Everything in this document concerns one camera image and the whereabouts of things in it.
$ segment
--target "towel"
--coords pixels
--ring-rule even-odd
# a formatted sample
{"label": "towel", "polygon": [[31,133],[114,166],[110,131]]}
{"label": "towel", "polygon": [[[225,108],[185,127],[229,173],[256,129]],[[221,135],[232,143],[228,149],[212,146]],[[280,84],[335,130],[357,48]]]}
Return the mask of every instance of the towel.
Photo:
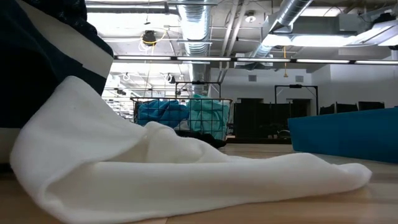
{"label": "towel", "polygon": [[177,100],[154,100],[142,103],[138,109],[138,124],[145,125],[149,121],[156,121],[171,128],[189,117],[189,110],[185,105],[180,105]]}
{"label": "towel", "polygon": [[66,78],[22,128],[11,166],[49,214],[93,224],[345,192],[371,176],[361,164],[311,154],[227,156],[159,123],[122,119],[77,77]]}
{"label": "towel", "polygon": [[190,110],[190,127],[192,131],[211,134],[215,139],[224,140],[229,115],[229,102],[208,99],[207,96],[195,94],[187,107]]}

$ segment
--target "blue container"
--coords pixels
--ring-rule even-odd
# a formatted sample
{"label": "blue container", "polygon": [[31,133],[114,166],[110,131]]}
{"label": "blue container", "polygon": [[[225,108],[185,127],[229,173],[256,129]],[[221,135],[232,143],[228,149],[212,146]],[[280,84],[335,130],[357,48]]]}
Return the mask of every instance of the blue container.
{"label": "blue container", "polygon": [[398,163],[398,108],[289,119],[295,151]]}

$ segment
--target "blue fabric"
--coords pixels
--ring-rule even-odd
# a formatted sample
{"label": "blue fabric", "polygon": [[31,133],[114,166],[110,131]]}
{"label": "blue fabric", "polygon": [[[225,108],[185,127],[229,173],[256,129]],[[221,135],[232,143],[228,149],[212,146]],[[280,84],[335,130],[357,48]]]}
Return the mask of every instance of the blue fabric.
{"label": "blue fabric", "polygon": [[139,106],[137,122],[140,125],[145,125],[149,121],[156,121],[174,128],[183,119],[188,119],[188,117],[188,108],[185,105],[180,105],[177,100],[154,100]]}
{"label": "blue fabric", "polygon": [[295,151],[398,163],[398,108],[289,119]]}
{"label": "blue fabric", "polygon": [[219,100],[203,100],[208,97],[194,95],[197,100],[190,100],[189,125],[192,131],[211,134],[215,139],[224,140],[228,122],[229,103]]}

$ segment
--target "desk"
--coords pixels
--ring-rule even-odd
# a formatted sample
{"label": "desk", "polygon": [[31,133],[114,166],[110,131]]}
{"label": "desk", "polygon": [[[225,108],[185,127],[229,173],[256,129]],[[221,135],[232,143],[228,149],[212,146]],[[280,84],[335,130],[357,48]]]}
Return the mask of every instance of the desk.
{"label": "desk", "polygon": [[[222,151],[229,155],[262,159],[294,153],[290,145],[265,144],[228,144]],[[334,164],[359,162],[366,165],[373,171],[370,184],[359,190],[342,194],[238,205],[139,223],[398,223],[398,165],[335,156],[317,156]],[[59,224],[60,222],[41,211],[12,174],[0,174],[0,223]]]}

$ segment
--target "yellow cable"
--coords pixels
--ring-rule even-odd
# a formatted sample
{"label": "yellow cable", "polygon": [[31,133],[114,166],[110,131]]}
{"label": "yellow cable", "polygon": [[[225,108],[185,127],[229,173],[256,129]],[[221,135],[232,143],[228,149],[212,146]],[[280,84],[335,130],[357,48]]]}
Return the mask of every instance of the yellow cable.
{"label": "yellow cable", "polygon": [[[284,57],[286,58],[286,46],[284,47]],[[285,63],[285,75],[284,75],[285,78],[289,77],[289,76],[287,75],[287,70],[286,70],[286,68],[287,68],[287,63]]]}

